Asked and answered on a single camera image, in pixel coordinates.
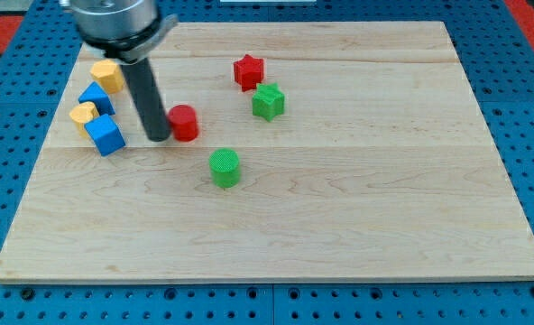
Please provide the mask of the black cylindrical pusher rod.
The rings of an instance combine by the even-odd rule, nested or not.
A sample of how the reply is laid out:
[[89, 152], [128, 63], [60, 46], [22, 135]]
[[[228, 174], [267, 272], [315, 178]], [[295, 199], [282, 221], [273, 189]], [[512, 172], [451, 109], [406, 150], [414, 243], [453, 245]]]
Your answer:
[[135, 64], [121, 67], [146, 137], [162, 142], [170, 137], [170, 125], [166, 118], [161, 94], [147, 58]]

